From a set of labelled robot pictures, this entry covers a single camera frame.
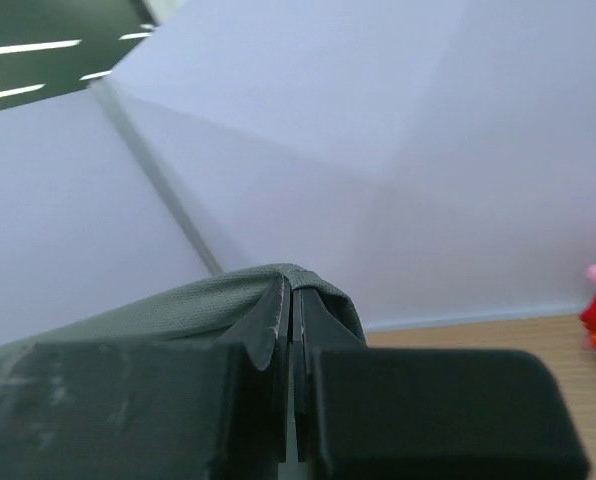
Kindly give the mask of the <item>dark grey t-shirt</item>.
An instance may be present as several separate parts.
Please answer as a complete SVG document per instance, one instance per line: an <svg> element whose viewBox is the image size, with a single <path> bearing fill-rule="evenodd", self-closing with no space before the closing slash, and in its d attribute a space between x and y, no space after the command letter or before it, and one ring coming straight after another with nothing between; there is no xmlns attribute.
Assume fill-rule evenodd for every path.
<svg viewBox="0 0 596 480"><path fill-rule="evenodd" d="M0 346L0 367L9 356L41 342L125 338L169 340L223 331L249 312L276 278L292 290L313 288L326 308L359 339L364 338L352 299L318 274L295 264L269 264L227 272L138 300Z"/></svg>

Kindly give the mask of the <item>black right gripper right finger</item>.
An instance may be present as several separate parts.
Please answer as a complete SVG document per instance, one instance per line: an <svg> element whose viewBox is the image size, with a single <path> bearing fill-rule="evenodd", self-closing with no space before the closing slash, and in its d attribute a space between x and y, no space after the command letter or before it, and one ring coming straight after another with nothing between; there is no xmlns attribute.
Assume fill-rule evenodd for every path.
<svg viewBox="0 0 596 480"><path fill-rule="evenodd" d="M371 348L292 300L297 455L311 479L585 479L560 388L509 349Z"/></svg>

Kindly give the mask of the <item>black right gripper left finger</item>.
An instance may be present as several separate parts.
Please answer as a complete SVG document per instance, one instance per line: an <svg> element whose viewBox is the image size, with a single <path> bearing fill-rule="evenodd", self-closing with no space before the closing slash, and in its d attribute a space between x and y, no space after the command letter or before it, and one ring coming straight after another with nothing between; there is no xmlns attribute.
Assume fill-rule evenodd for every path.
<svg viewBox="0 0 596 480"><path fill-rule="evenodd" d="M0 367L0 479L274 479L291 289L213 341L36 344Z"/></svg>

